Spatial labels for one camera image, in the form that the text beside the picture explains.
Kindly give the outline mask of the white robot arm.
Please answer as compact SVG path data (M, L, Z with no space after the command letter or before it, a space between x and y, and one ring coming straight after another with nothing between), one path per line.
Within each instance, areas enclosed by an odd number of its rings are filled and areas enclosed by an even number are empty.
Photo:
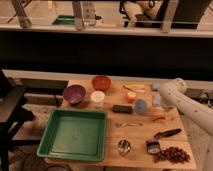
M210 136L202 171L213 171L213 109L187 97L186 90L186 82L181 78L176 78L162 83L158 92L163 107L166 109L178 108Z

